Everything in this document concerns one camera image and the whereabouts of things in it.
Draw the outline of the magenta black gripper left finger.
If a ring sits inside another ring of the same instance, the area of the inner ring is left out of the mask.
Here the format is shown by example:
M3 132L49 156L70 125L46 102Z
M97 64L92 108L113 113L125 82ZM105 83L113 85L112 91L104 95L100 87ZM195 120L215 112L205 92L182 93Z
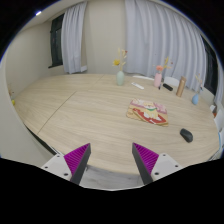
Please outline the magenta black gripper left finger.
M87 143L66 155L56 154L42 169L79 185L91 154L91 144Z

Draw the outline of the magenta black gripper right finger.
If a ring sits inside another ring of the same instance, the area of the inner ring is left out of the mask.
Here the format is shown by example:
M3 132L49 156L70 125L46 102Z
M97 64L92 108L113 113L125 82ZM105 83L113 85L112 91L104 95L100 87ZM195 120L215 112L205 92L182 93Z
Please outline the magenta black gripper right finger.
M132 144L132 154L144 185L182 169L168 154L157 154L137 143Z

